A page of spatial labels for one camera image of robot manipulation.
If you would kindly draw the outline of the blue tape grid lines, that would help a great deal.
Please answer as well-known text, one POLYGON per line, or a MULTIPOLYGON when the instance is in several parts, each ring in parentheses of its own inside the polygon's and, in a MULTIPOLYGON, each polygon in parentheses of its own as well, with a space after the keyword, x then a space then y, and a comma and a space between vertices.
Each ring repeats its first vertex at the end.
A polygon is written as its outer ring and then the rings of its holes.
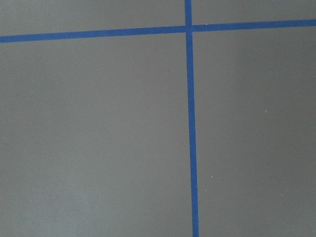
POLYGON ((192 235, 199 236, 198 216, 198 165, 196 145, 196 112, 195 112, 195 81, 194 81, 194 46, 193 34, 198 32, 222 32, 237 30, 257 29, 281 29, 315 27, 315 19, 259 21, 259 22, 233 22, 217 24, 193 24, 192 1, 186 0, 185 24, 179 26, 159 26, 125 29, 105 29, 77 32, 39 33, 1 36, 1 43, 47 41, 47 40, 72 40, 104 37, 162 35, 181 33, 186 38, 186 70, 187 70, 187 104, 188 104, 188 128, 190 151, 190 181, 191 181, 191 211, 192 211, 192 235))

